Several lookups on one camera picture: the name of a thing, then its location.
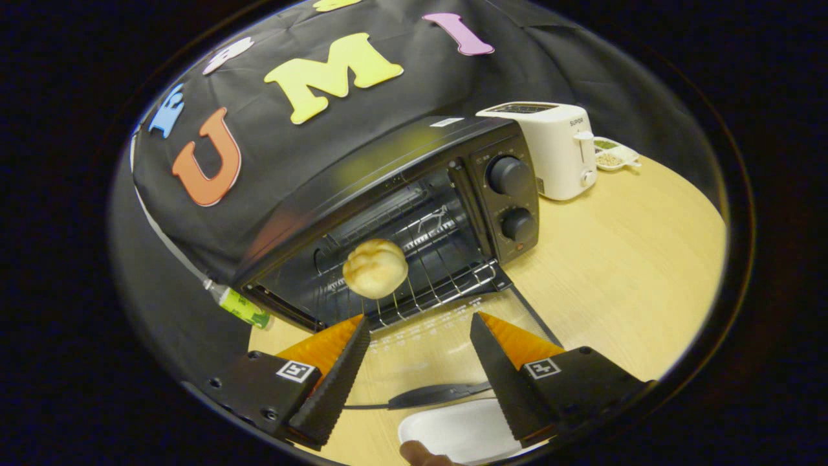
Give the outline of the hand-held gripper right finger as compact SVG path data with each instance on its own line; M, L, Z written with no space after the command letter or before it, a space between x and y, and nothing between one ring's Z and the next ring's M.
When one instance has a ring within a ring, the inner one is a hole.
M474 313L470 339L514 439L528 447L602 427L655 386L591 347L565 350Z

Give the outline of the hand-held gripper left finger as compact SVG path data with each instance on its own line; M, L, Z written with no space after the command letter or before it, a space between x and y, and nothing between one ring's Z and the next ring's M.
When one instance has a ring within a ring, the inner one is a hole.
M278 354L252 350L205 380L205 393L240 421L288 443L329 441L369 348L369 322L352 316Z

